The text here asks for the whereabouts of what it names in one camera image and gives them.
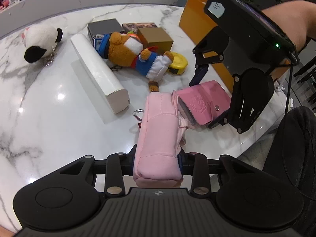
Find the person's right forearm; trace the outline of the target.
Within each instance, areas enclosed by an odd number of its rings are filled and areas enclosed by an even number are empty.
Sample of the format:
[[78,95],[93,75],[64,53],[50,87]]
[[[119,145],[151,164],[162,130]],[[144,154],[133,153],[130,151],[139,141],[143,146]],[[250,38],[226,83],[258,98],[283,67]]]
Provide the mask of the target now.
[[297,0],[284,2],[262,11],[275,22],[301,51],[306,39],[315,39],[316,5],[312,2]]

